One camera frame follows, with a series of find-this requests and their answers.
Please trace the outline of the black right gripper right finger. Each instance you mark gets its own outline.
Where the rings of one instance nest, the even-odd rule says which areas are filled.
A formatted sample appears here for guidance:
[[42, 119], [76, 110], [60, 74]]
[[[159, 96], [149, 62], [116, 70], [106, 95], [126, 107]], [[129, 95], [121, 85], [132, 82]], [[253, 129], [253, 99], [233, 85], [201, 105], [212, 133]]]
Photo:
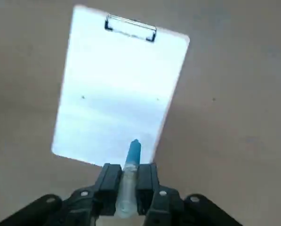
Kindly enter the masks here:
[[202, 194], [185, 199], [159, 183], [157, 165], [141, 164], [136, 181], [137, 212], [144, 226], [240, 226], [236, 219]]

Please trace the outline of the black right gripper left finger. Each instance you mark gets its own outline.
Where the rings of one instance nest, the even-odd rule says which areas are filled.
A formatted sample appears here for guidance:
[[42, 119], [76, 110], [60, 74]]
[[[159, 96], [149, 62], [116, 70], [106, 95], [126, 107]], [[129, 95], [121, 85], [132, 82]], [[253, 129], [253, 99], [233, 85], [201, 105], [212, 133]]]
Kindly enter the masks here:
[[46, 194], [0, 221], [0, 226], [94, 226], [100, 216], [113, 216], [121, 166], [106, 163], [92, 186], [62, 200]]

